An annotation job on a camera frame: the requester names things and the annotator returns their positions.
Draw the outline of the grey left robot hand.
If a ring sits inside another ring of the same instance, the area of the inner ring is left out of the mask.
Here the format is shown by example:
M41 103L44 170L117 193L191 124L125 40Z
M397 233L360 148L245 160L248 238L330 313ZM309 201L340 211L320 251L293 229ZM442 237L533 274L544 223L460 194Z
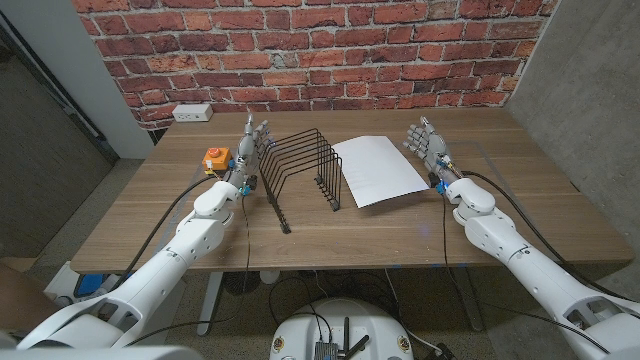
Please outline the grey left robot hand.
M260 159L266 149L273 143L268 121L254 124L254 116L248 114L244 125L244 135L241 137L236 154L234 167L230 170L226 181L239 187L258 171Z

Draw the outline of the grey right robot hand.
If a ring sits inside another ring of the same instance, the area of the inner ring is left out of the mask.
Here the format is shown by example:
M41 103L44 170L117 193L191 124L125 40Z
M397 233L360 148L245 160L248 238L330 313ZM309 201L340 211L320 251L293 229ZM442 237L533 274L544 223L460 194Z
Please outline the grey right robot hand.
M453 162L442 136L425 116L420 117L420 125L412 124L407 130L407 138L402 143L424 164L431 187L438 184L448 186L463 177Z

